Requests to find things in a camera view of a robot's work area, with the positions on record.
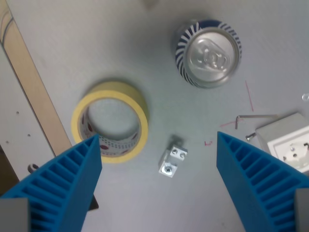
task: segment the roll of masking tape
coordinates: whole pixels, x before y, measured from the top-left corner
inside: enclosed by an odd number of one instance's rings
[[[99,136],[101,158],[104,163],[121,163],[138,155],[146,144],[149,113],[143,96],[134,87],[122,82],[105,82],[95,86],[76,106],[71,130],[75,142],[79,143],[97,132],[89,120],[89,106],[95,101],[116,99],[129,105],[139,120],[138,129],[122,140]]]

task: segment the white box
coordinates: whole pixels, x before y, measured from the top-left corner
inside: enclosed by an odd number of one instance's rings
[[[256,129],[264,151],[300,172],[309,170],[309,122],[296,113]]]

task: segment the wooden board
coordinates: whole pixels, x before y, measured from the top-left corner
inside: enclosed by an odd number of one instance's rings
[[[10,22],[12,15],[5,0],[0,0],[0,19],[2,17],[1,41],[4,42],[4,50],[54,154],[59,155],[70,148],[71,143],[14,19]]]

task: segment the can lid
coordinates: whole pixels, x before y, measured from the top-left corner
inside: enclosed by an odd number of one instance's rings
[[[199,33],[191,40],[186,51],[186,70],[190,77],[202,86],[224,82],[239,62],[233,43],[225,31]]]

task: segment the gray metal plate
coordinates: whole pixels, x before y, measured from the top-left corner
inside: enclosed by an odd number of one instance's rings
[[[286,114],[309,104],[309,6],[300,0],[9,0],[9,6],[47,92],[71,140],[77,102],[113,77],[142,90],[151,113],[143,152],[123,164],[104,164],[95,191],[99,210],[83,231],[244,231],[216,169],[216,133],[245,135],[269,122],[237,115]],[[237,31],[243,57],[231,80],[197,89],[180,77],[173,31],[208,16]],[[251,93],[254,112],[245,81]],[[188,156],[173,178],[158,173],[171,135]]]

